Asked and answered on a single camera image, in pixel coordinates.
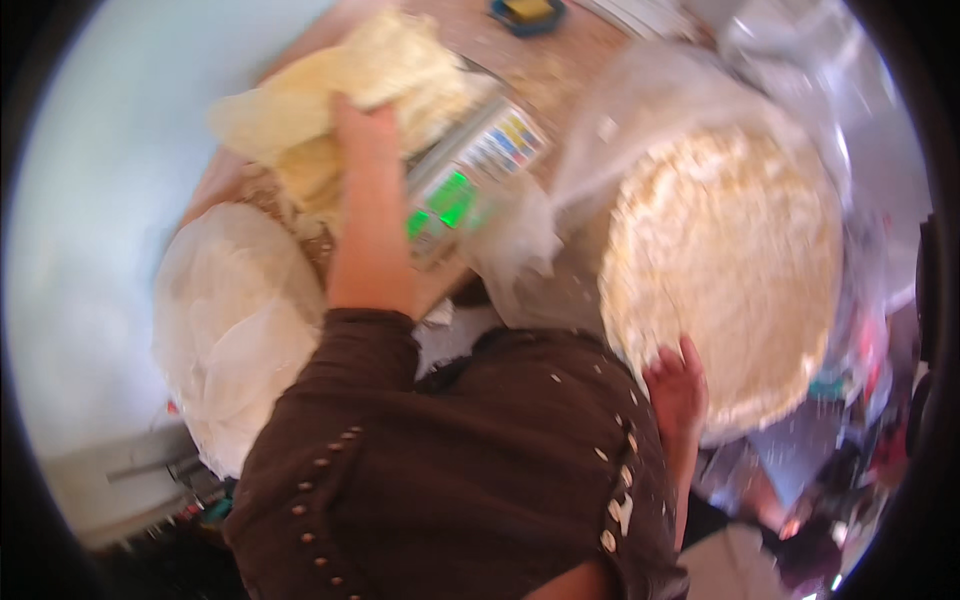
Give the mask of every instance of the white wall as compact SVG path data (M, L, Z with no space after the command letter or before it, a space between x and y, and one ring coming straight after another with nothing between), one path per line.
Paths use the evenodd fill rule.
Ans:
M159 424L152 284L215 148L205 109L331 3L107 0L69 52L27 147L4 269L14 386L46 462Z

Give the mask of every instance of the clear plastic bag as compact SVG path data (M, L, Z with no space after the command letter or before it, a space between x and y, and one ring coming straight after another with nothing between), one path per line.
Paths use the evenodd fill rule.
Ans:
M624 173L652 146L736 123L762 129L802 172L813 174L811 180L824 179L802 128L732 79L716 55L687 44L634 43L593 83L576 115L550 193L532 184L511 198L526 206L517 210L536 218L489 224L479 230L490 243L462 245L467 263L484 279L494 307L511 327L575 327L604 335L596 278L610 208ZM490 253L497 245L510 247L517 235L555 235L563 244Z
M734 73L810 132L837 187L844 208L844 274L816 379L845 379L855 393L887 349L887 240L873 194L852 177L844 132L897 107L890 74L840 0L751 0L720 35L718 49Z
M252 206L218 204L174 237L156 276L153 355L221 478L239 478L324 309L297 242Z

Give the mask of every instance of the fingers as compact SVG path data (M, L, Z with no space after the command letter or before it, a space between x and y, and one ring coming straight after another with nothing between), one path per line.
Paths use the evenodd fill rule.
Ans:
M700 352L693 345L690 336L686 334L680 336L680 352L684 354L686 369L691 374L702 375L704 373L704 363L700 360Z
M654 359L653 362L640 370L640 376L643 377L647 387L657 385L663 375L663 363L658 359Z
M680 354L666 346L661 346L658 354L663 363L664 372L671 375L684 372L684 361L680 358Z

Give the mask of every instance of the person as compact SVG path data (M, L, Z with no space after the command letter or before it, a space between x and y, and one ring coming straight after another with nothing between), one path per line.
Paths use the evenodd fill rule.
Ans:
M225 538L252 598L683 598L708 392L570 330L488 332L415 381L393 109L333 101L345 222L316 353L247 457Z

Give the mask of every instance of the white plastic bag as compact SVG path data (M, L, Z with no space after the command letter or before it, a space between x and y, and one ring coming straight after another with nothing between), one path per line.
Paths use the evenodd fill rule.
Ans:
M270 217L218 204L174 237L154 293L154 358L201 460L239 478L317 345L325 306L316 273Z

